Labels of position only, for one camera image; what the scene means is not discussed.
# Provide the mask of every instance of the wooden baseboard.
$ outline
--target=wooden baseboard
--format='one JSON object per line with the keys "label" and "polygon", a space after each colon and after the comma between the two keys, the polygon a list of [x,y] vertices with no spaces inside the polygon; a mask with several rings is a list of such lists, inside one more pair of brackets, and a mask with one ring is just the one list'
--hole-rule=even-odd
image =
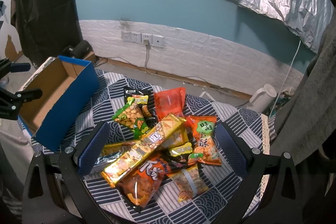
{"label": "wooden baseboard", "polygon": [[[105,58],[105,57],[99,57],[99,60],[101,60],[101,61],[106,60],[106,59],[107,59],[108,63],[111,64],[111,65],[116,65],[116,66],[131,68],[131,69],[137,69],[137,70],[141,70],[141,71],[146,71],[145,68],[143,68],[143,67],[138,67],[138,66],[135,66],[135,65],[132,65],[132,64],[129,64],[129,63],[125,63],[125,62],[118,61],[118,60],[112,60],[112,59]],[[183,81],[183,82],[187,82],[187,83],[191,83],[191,84],[195,84],[195,85],[206,86],[208,88],[220,90],[221,92],[223,92],[227,95],[238,97],[240,99],[250,100],[250,98],[252,97],[252,95],[250,95],[250,94],[240,92],[240,91],[237,91],[237,90],[228,89],[228,88],[222,88],[218,85],[213,85],[211,83],[204,82],[204,81],[201,81],[201,80],[190,79],[190,78],[174,75],[174,74],[171,74],[171,73],[167,73],[167,72],[164,72],[164,71],[160,71],[160,70],[147,69],[147,71],[149,73],[152,73],[152,74],[155,74],[155,75],[168,77],[168,78],[173,78],[175,80],[179,80],[179,81]]]}

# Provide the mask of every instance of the snack pile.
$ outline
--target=snack pile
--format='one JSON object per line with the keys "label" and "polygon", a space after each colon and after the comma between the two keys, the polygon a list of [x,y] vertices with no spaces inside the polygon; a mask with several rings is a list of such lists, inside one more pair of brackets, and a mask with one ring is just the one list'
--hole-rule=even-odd
{"label": "snack pile", "polygon": [[[153,97],[156,113],[148,109],[148,101]],[[212,136],[217,117],[184,117],[185,88],[151,95],[147,90],[125,87],[124,99],[125,105],[112,120],[121,127],[130,128],[134,140],[107,144],[103,148],[97,161],[100,166],[104,165],[101,174],[109,185],[116,187],[138,212],[167,177],[179,189],[178,201],[194,198],[208,190],[199,168],[202,164],[221,165]],[[148,128],[146,119],[155,117],[158,122]]]}

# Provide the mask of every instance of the kettle handle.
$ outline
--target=kettle handle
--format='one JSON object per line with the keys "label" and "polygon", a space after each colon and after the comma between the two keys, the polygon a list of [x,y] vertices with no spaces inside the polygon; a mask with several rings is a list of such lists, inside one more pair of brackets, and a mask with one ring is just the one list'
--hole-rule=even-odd
{"label": "kettle handle", "polygon": [[252,104],[253,101],[255,101],[255,99],[257,99],[257,97],[258,97],[261,93],[263,93],[263,92],[265,92],[265,90],[264,90],[263,87],[260,88],[260,89],[258,89],[258,90],[253,94],[253,96],[251,97],[251,99],[250,99],[250,103]]}

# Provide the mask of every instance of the black cover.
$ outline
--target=black cover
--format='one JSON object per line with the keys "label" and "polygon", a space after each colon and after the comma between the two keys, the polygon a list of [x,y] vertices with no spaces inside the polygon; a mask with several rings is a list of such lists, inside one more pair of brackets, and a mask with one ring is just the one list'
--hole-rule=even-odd
{"label": "black cover", "polygon": [[38,66],[79,43],[76,19],[74,0],[12,0],[11,24],[24,55]]}

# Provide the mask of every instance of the wall outlet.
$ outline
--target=wall outlet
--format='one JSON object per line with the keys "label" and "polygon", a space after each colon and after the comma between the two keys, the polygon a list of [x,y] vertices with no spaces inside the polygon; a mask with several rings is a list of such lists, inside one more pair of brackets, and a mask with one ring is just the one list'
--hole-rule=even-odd
{"label": "wall outlet", "polygon": [[142,33],[142,34],[141,34],[141,41],[142,41],[142,44],[145,44],[145,40],[148,40],[148,44],[152,45],[153,35],[148,34],[148,33]]}
{"label": "wall outlet", "polygon": [[135,43],[141,43],[141,33],[140,32],[131,32],[131,41]]}
{"label": "wall outlet", "polygon": [[131,42],[131,32],[130,31],[121,31],[121,39],[126,42]]}
{"label": "wall outlet", "polygon": [[164,37],[161,35],[153,35],[153,40],[151,45],[157,47],[163,47],[163,39]]}

